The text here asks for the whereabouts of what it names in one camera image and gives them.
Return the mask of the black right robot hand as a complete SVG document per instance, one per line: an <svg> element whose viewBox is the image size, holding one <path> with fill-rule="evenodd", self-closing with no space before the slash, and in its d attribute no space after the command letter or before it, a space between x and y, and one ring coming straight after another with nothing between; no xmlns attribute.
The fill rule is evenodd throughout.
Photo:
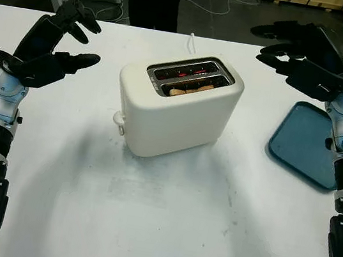
<svg viewBox="0 0 343 257"><path fill-rule="evenodd" d="M330 73L343 74L343 55L322 27L288 20L254 26L250 32L278 42L262 48L256 57L278 74L291 75L305 60Z"/></svg>

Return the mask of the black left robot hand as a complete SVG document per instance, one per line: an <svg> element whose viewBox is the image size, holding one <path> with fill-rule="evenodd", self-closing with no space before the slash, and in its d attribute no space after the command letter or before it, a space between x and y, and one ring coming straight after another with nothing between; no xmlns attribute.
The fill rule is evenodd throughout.
<svg viewBox="0 0 343 257"><path fill-rule="evenodd" d="M91 9L85 7L80 0L67 0L54 15L43 15L34 23L18 44L13 55L22 61L29 61L52 53L67 33L78 42L87 44L89 39L80 25L94 34L102 31Z"/></svg>

